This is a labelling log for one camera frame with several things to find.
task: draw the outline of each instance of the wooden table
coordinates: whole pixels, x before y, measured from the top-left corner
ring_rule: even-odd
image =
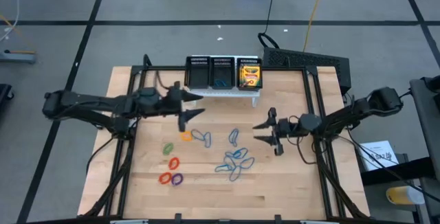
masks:
[[[114,67],[107,96],[126,94],[130,67]],[[343,107],[342,98],[332,67],[319,67],[319,79],[327,114]],[[183,71],[161,71],[166,86],[184,81]],[[182,213],[183,219],[274,219],[280,214],[284,220],[325,219],[321,187],[316,165],[306,165],[297,149],[282,141],[284,155],[276,157],[266,143],[255,140],[254,135],[269,135],[270,129],[252,130],[267,118],[267,111],[275,107],[279,117],[300,116],[307,112],[307,102],[302,75],[297,71],[264,71],[264,87],[256,108],[248,99],[205,98],[196,108],[206,111],[192,119],[186,129],[197,128],[212,133],[212,147],[205,148],[200,141],[183,142],[177,130],[177,118],[152,117],[142,119],[137,128],[137,138],[126,196],[124,218],[173,219]],[[153,72],[147,73],[146,87],[153,84]],[[312,95],[313,81],[310,77]],[[241,177],[230,182],[227,172],[214,172],[221,165],[225,151],[234,151],[228,141],[231,130],[240,130],[238,148],[249,149],[255,164],[242,170]],[[110,138],[107,131],[98,131],[94,149]],[[174,143],[169,156],[162,154],[166,143]],[[311,151],[312,138],[301,143],[305,159],[315,161]],[[110,178],[116,142],[98,153],[90,165],[79,214],[85,213],[96,202]],[[356,161],[354,147],[339,139],[333,142],[333,150],[341,186],[359,209],[369,214],[364,188]],[[158,177],[169,171],[168,161],[180,159],[175,172],[184,175],[180,186],[161,185]],[[331,187],[332,206],[335,205]],[[112,213],[116,213],[119,189],[115,191]]]

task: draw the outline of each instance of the green rubber band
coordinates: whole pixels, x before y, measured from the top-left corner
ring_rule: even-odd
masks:
[[[170,155],[171,151],[173,151],[174,144],[172,142],[165,144],[165,147],[162,151],[164,155]]]

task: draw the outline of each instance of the white paper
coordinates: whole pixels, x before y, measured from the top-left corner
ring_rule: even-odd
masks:
[[[381,168],[379,164],[377,164],[370,156],[373,156],[385,167],[397,165],[397,158],[394,154],[393,148],[389,141],[380,141],[380,142],[368,142],[360,144],[365,148],[368,152],[366,154],[363,150],[358,149],[361,156],[363,156],[362,161],[364,162],[365,168],[368,171],[376,170]]]

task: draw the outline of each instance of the red rubber band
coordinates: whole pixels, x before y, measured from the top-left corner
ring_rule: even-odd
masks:
[[[164,172],[162,175],[159,176],[159,182],[161,184],[170,183],[171,181],[171,172]]]
[[[168,167],[170,168],[170,170],[174,170],[177,167],[179,167],[179,164],[180,164],[179,158],[174,157],[170,159],[170,162],[168,163]]]

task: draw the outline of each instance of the gray floor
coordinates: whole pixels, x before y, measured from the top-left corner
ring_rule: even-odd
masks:
[[[95,0],[21,0],[21,19],[86,21]],[[315,0],[274,0],[271,19],[307,20]],[[416,0],[425,20],[440,20],[440,0]],[[0,13],[15,16],[15,0],[0,0]],[[263,20],[270,0],[102,0],[97,20]],[[408,0],[322,0],[316,20],[415,21]],[[440,27],[429,27],[440,43]],[[43,95],[65,86],[84,26],[21,26],[38,51],[35,65],[0,64],[0,82],[13,85],[16,98],[0,122],[0,222],[13,223],[41,155],[51,122],[42,113]],[[262,25],[94,26],[74,91],[104,95],[111,68],[139,64],[147,53],[155,65],[182,65],[190,54],[263,55],[256,34]],[[306,26],[273,25],[268,34],[282,48],[301,50]],[[27,49],[14,34],[0,49]],[[419,26],[314,26],[308,52],[350,58],[357,97],[389,86],[403,93],[409,80],[439,74],[439,66]],[[390,140],[410,159],[427,155],[411,97],[388,118],[372,117],[354,135],[363,142]],[[94,127],[66,121],[60,126],[29,221],[74,217],[83,190],[85,165],[95,139]],[[378,218],[412,221],[385,214]]]

